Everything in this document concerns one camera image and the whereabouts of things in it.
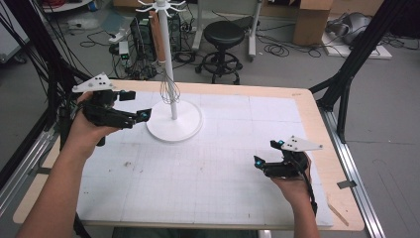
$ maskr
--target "electronic equipment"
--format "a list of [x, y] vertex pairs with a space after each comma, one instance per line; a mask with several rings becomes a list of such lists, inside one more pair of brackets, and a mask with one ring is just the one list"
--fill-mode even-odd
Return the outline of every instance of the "electronic equipment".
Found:
[[[181, 32], [180, 18], [175, 11], [168, 11], [167, 27], [169, 29], [170, 50], [181, 51]], [[135, 42], [136, 53], [139, 60], [155, 61], [157, 55], [155, 52], [154, 39], [152, 36], [152, 27], [149, 18], [149, 12], [138, 12], [130, 24], [130, 29]]]
[[169, 17], [167, 18], [167, 27], [169, 29], [170, 51], [172, 53], [177, 53], [182, 50], [180, 30], [181, 21], [177, 12], [171, 11], [170, 9], [167, 12], [169, 14]]
[[119, 42], [118, 43], [118, 53], [121, 57], [121, 60], [128, 60], [130, 58], [129, 56], [129, 43], [124, 41], [124, 42]]
[[292, 136], [286, 142], [270, 141], [270, 145], [283, 153], [283, 161], [279, 163], [266, 163], [260, 157], [254, 156], [254, 166], [262, 170], [265, 176], [273, 179], [294, 179], [302, 177], [308, 187], [311, 206], [316, 215], [318, 205], [315, 202], [310, 178], [305, 173], [309, 165], [309, 159], [305, 151], [321, 150], [322, 145], [295, 136]]
[[152, 36], [149, 13], [137, 13], [130, 24], [137, 60], [155, 61], [157, 56]]
[[345, 13], [338, 19], [328, 21], [325, 31], [342, 38], [345, 44], [354, 46], [369, 23], [370, 18], [362, 13]]

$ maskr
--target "wire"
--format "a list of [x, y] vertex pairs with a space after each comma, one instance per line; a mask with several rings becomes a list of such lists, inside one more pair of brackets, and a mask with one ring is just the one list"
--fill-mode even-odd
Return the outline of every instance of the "wire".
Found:
[[191, 63], [195, 61], [195, 52], [179, 52], [174, 56], [176, 62]]
[[194, 18], [194, 15], [191, 12], [191, 9], [189, 8], [188, 3], [181, 10], [184, 10], [185, 8], [188, 9], [189, 14], [191, 15], [191, 20], [189, 20], [189, 22], [184, 21], [183, 23], [181, 23], [180, 30], [181, 30], [181, 32], [190, 33], [192, 31], [192, 23], [194, 23], [195, 18]]
[[47, 14], [45, 13], [45, 11], [43, 11], [43, 9], [41, 8], [40, 5], [38, 5], [38, 2], [32, 0], [32, 4], [34, 7], [38, 7], [38, 11], [35, 11], [39, 16], [40, 14], [43, 15], [44, 19], [47, 19], [47, 22], [49, 24], [49, 26], [51, 27], [51, 30], [53, 32], [53, 35], [55, 36], [55, 38], [58, 40], [58, 43], [60, 44], [63, 53], [65, 54], [66, 58], [67, 58], [67, 62], [71, 63], [71, 66], [73, 66], [74, 68], [77, 69], [77, 65], [75, 64], [74, 60], [77, 60], [77, 62], [79, 62], [79, 64], [83, 67], [83, 69], [85, 69], [85, 71], [90, 75], [93, 76], [93, 74], [84, 66], [84, 64], [80, 61], [80, 59], [76, 56], [76, 54], [71, 50], [71, 48], [68, 46], [65, 37], [64, 37], [64, 33], [61, 30], [61, 26], [58, 22], [57, 19], [55, 20], [56, 26], [58, 28], [58, 31], [55, 29], [55, 27], [53, 26], [52, 22], [51, 22], [51, 18], [49, 16], [47, 16]]
[[225, 17], [225, 16], [223, 16], [223, 15], [221, 15], [221, 14], [219, 14], [219, 13], [216, 13], [215, 11], [211, 11], [214, 15], [216, 15], [216, 16], [219, 16], [219, 17], [221, 17], [221, 18], [224, 18], [226, 21], [228, 21], [228, 22], [230, 22], [231, 20], [229, 20], [227, 17]]
[[90, 38], [92, 36], [95, 36], [95, 35], [98, 35], [98, 34], [101, 34], [101, 33], [106, 33], [106, 34], [108, 34], [108, 35], [110, 35], [112, 37], [112, 34], [109, 34], [105, 30], [102, 30], [100, 32], [92, 33], [92, 34], [87, 35], [86, 38], [89, 39], [90, 41], [88, 41], [88, 42], [81, 42], [80, 43], [80, 46], [83, 47], [83, 48], [91, 48], [91, 47], [94, 47], [96, 45], [99, 45], [99, 46], [102, 46], [102, 47], [109, 47], [109, 46], [111, 46], [111, 44], [99, 43], [99, 42], [94, 41], [92, 38]]
[[167, 75], [166, 70], [163, 69], [162, 81], [160, 84], [160, 96], [164, 103], [170, 104], [179, 101], [179, 88], [172, 78]]
[[[416, 41], [417, 42], [417, 47], [415, 48], [411, 48], [411, 47], [406, 47], [405, 43], [401, 40], [411, 40], [411, 41]], [[383, 36], [382, 41], [379, 43], [381, 46], [382, 45], [389, 45], [391, 47], [394, 48], [404, 48], [407, 50], [414, 50], [417, 51], [420, 49], [420, 39], [415, 39], [415, 38], [407, 38], [407, 37], [397, 37], [391, 33], [387, 33]]]
[[285, 28], [285, 27], [292, 27], [295, 26], [296, 24], [287, 24], [287, 25], [283, 25], [283, 26], [279, 26], [279, 27], [273, 27], [273, 28], [267, 28], [267, 29], [258, 29], [258, 31], [260, 32], [264, 32], [264, 31], [269, 31], [269, 30], [274, 30], [274, 29], [280, 29], [280, 28]]
[[319, 58], [321, 56], [321, 53], [318, 51], [320, 49], [319, 46], [298, 47], [287, 42], [279, 41], [269, 36], [262, 36], [258, 34], [257, 37], [260, 42], [268, 44], [268, 47], [264, 47], [264, 50], [267, 53], [270, 53], [277, 57], [287, 57], [289, 55], [288, 49], [293, 49], [301, 53], [306, 53], [312, 58]]

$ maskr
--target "cord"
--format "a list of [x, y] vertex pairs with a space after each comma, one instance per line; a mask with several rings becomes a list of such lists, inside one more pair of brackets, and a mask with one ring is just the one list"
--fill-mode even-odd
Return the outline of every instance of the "cord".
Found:
[[279, 41], [275, 38], [272, 37], [268, 37], [268, 36], [262, 36], [260, 34], [257, 35], [258, 39], [260, 42], [264, 43], [264, 44], [268, 44], [268, 46], [264, 47], [264, 50], [267, 53], [270, 53], [274, 56], [277, 57], [287, 57], [289, 55], [289, 50], [293, 49], [296, 50], [298, 52], [301, 53], [306, 53], [309, 56], [311, 56], [312, 58], [319, 58], [321, 56], [321, 53], [318, 51], [320, 49], [320, 47], [318, 46], [308, 46], [308, 47], [297, 47], [295, 45], [292, 45], [290, 43], [287, 42], [282, 42]]
[[195, 52], [179, 52], [174, 56], [176, 62], [191, 63], [195, 61]]
[[181, 10], [184, 10], [185, 8], [188, 9], [189, 14], [191, 15], [191, 20], [189, 22], [184, 21], [180, 25], [180, 31], [190, 33], [192, 31], [192, 23], [195, 21], [194, 15], [191, 12], [191, 9], [189, 8], [189, 4], [187, 3], [185, 7]]
[[[401, 40], [412, 40], [412, 41], [416, 41], [417, 42], [417, 47], [415, 48], [411, 48], [411, 47], [406, 47], [405, 43], [402, 42]], [[391, 47], [394, 48], [404, 48], [407, 50], [413, 50], [413, 51], [417, 51], [420, 49], [420, 39], [415, 39], [415, 38], [408, 38], [408, 37], [397, 37], [391, 33], [387, 33], [383, 36], [382, 41], [379, 43], [381, 46], [382, 45], [389, 45]]]
[[98, 34], [101, 34], [101, 33], [106, 33], [106, 34], [108, 34], [109, 36], [111, 36], [112, 38], [115, 38], [115, 35], [114, 35], [114, 34], [110, 34], [110, 33], [108, 33], [107, 31], [102, 30], [102, 31], [100, 31], [100, 32], [97, 32], [97, 33], [92, 33], [92, 34], [87, 35], [87, 36], [86, 36], [86, 38], [87, 38], [87, 39], [89, 39], [90, 41], [88, 41], [88, 42], [81, 42], [81, 43], [80, 43], [80, 46], [81, 46], [81, 47], [83, 47], [83, 48], [91, 48], [91, 47], [94, 47], [94, 46], [96, 46], [96, 45], [99, 45], [99, 46], [102, 46], [102, 47], [108, 47], [108, 46], [111, 46], [111, 44], [98, 43], [98, 42], [96, 42], [96, 41], [94, 41], [94, 40], [92, 40], [92, 39], [90, 38], [90, 37], [92, 37], [92, 36], [94, 36], [94, 35], [98, 35]]

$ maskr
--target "black cable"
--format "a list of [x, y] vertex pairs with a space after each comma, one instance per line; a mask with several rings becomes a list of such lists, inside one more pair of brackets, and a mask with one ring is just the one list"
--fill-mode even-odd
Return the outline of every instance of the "black cable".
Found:
[[194, 15], [191, 12], [191, 9], [189, 9], [189, 4], [188, 3], [186, 4], [186, 8], [188, 9], [189, 14], [191, 14], [191, 20], [189, 21], [189, 32], [191, 32], [192, 31], [192, 23], [194, 23], [195, 18], [194, 18]]
[[86, 38], [89, 39], [90, 41], [88, 41], [88, 42], [81, 42], [80, 43], [80, 46], [83, 47], [83, 48], [91, 48], [91, 47], [94, 47], [96, 45], [99, 45], [99, 46], [102, 46], [102, 47], [109, 47], [109, 46], [111, 46], [111, 44], [102, 44], [102, 43], [93, 41], [93, 39], [90, 38], [91, 36], [98, 35], [98, 34], [101, 34], [101, 33], [106, 33], [109, 36], [113, 37], [112, 34], [106, 32], [105, 30], [102, 30], [100, 32], [92, 33], [92, 34], [87, 35]]
[[[52, 5], [51, 5], [51, 2], [50, 2], [50, 1], [48, 1], [48, 2], [47, 2], [47, 4], [48, 4], [48, 6], [50, 6], [50, 10], [53, 12], [53, 7], [52, 7]], [[50, 18], [49, 18], [48, 16], [45, 16], [45, 19], [47, 19], [47, 22], [49, 23], [49, 25], [50, 25], [50, 27], [51, 27], [51, 29], [52, 29], [52, 31], [53, 31], [53, 33], [54, 33], [54, 35], [55, 35], [55, 36], [56, 36], [56, 38], [57, 38], [57, 42], [59, 43], [59, 45], [60, 45], [60, 46], [61, 46], [61, 48], [63, 49], [63, 51], [62, 51], [62, 52], [64, 53], [65, 57], [67, 58], [67, 61], [72, 62], [72, 63], [73, 63], [73, 65], [72, 65], [72, 66], [76, 67], [76, 65], [75, 65], [75, 63], [74, 63], [74, 60], [73, 60], [73, 58], [72, 58], [71, 54], [70, 54], [70, 53], [68, 53], [68, 51], [69, 51], [69, 47], [68, 47], [68, 44], [67, 44], [67, 42], [66, 42], [66, 40], [65, 40], [64, 33], [63, 33], [63, 32], [62, 32], [62, 30], [61, 30], [61, 26], [59, 25], [58, 20], [57, 20], [56, 18], [53, 18], [53, 20], [55, 21], [56, 27], [58, 28], [58, 31], [57, 31], [57, 30], [55, 29], [55, 27], [53, 26], [53, 24], [52, 24], [52, 22], [51, 22]]]
[[321, 53], [318, 51], [320, 47], [318, 46], [298, 47], [290, 43], [282, 42], [275, 38], [262, 35], [257, 35], [257, 39], [259, 39], [260, 42], [269, 45], [266, 49], [264, 49], [267, 53], [277, 57], [287, 57], [289, 54], [289, 50], [287, 48], [296, 50], [301, 53], [306, 53], [312, 58], [319, 58], [321, 56]]
[[[416, 48], [406, 47], [405, 43], [402, 42], [401, 40], [416, 41], [417, 42], [417, 47]], [[389, 45], [389, 46], [394, 47], [394, 48], [404, 48], [404, 49], [407, 49], [407, 50], [414, 50], [414, 51], [420, 49], [420, 39], [408, 38], [408, 37], [398, 37], [398, 36], [395, 36], [391, 33], [385, 34], [382, 38], [382, 41], [379, 44], [380, 45]]]
[[3, 27], [9, 32], [9, 34], [16, 40], [16, 42], [21, 46], [21, 48], [24, 50], [24, 52], [27, 54], [27, 57], [30, 59], [30, 61], [33, 63], [36, 72], [38, 73], [38, 77], [41, 83], [41, 86], [44, 90], [45, 95], [47, 95], [46, 87], [44, 86], [43, 80], [47, 81], [47, 77], [44, 74], [44, 71], [39, 67], [39, 63], [41, 62], [40, 59], [28, 48], [28, 46], [25, 44], [23, 39], [19, 36], [18, 33], [15, 32], [13, 25], [11, 23], [7, 23], [4, 21], [5, 18], [2, 14], [0, 14], [0, 23], [3, 25]]
[[269, 30], [274, 30], [274, 29], [280, 29], [280, 28], [285, 28], [285, 27], [292, 27], [295, 26], [295, 23], [292, 24], [287, 24], [287, 25], [283, 25], [283, 26], [279, 26], [279, 27], [273, 27], [273, 28], [267, 28], [267, 29], [258, 29], [259, 32], [265, 32], [265, 31], [269, 31]]
[[74, 59], [73, 59], [73, 58], [75, 58], [80, 63], [80, 65], [86, 70], [86, 72], [89, 73], [90, 76], [93, 76], [93, 74], [84, 66], [84, 64], [80, 61], [80, 59], [77, 57], [77, 55], [68, 46], [68, 44], [67, 44], [67, 42], [65, 40], [65, 37], [64, 37], [64, 33], [62, 32], [61, 27], [59, 26], [59, 22], [57, 20], [55, 20], [55, 22], [56, 22], [56, 24], [58, 26], [58, 30], [59, 30], [59, 32], [58, 32], [55, 29], [55, 27], [53, 26], [53, 24], [51, 23], [50, 17], [47, 16], [47, 14], [43, 10], [43, 8], [41, 8], [41, 6], [38, 5], [38, 3], [35, 2], [34, 0], [32, 1], [32, 4], [35, 7], [38, 7], [38, 11], [35, 11], [38, 14], [38, 16], [40, 17], [40, 13], [41, 13], [43, 15], [44, 19], [47, 19], [47, 22], [49, 23], [50, 27], [52, 28], [52, 32], [54, 33], [55, 37], [57, 38], [58, 43], [60, 44], [60, 46], [62, 48], [62, 51], [65, 53], [66, 56], [67, 56], [67, 53], [65, 52], [65, 50], [68, 51], [67, 60], [70, 61], [70, 59], [71, 59], [71, 62], [72, 62], [72, 65], [71, 66], [77, 68], [77, 65], [75, 64]]
[[9, 25], [12, 27], [12, 30], [14, 31], [15, 29], [13, 28], [12, 20], [10, 20], [9, 14], [7, 13], [6, 8], [4, 7], [2, 1], [0, 2], [0, 5], [3, 8], [4, 13], [6, 14], [6, 17], [7, 17], [8, 21], [9, 21]]
[[219, 14], [219, 13], [216, 13], [215, 11], [211, 11], [214, 15], [216, 15], [216, 16], [219, 16], [219, 17], [221, 17], [221, 18], [224, 18], [226, 21], [228, 21], [228, 22], [230, 22], [231, 20], [229, 20], [227, 17], [225, 17], [225, 16], [223, 16], [223, 15], [221, 15], [221, 14]]
[[176, 62], [191, 63], [195, 61], [195, 52], [179, 52], [174, 56]]

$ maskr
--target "gray floor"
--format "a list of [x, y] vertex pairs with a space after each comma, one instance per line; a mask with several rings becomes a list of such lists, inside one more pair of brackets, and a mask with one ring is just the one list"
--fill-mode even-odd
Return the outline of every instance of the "gray floor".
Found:
[[[109, 9], [95, 13], [104, 22]], [[284, 25], [278, 19], [262, 18], [260, 29]], [[112, 71], [111, 56], [106, 47], [82, 48], [86, 35], [67, 35], [67, 43], [81, 62], [93, 73]], [[292, 28], [262, 32], [278, 39], [289, 40]], [[98, 35], [97, 41], [109, 37]], [[257, 57], [248, 61], [248, 40], [231, 50], [242, 61], [242, 85], [273, 87], [311, 87], [334, 75], [344, 59], [332, 58], [319, 50], [321, 56], [290, 50], [286, 58], [267, 54], [258, 42]], [[370, 201], [386, 237], [420, 236], [420, 187], [417, 154], [420, 129], [420, 51], [386, 46], [392, 60], [369, 59], [357, 74], [350, 95], [346, 138], [362, 176]], [[212, 52], [211, 45], [202, 42], [201, 55]], [[211, 75], [196, 74], [194, 65], [174, 70], [176, 81], [209, 83]], [[218, 83], [231, 84], [232, 75], [223, 76]], [[0, 66], [0, 168], [4, 166], [20, 142], [46, 108], [46, 97], [30, 63], [7, 63]], [[13, 237], [19, 225], [12, 216], [31, 178], [0, 219], [0, 236]], [[93, 237], [111, 237], [112, 227], [88, 227]], [[291, 232], [273, 231], [273, 237], [291, 237]], [[360, 232], [322, 232], [322, 237], [368, 237]]]

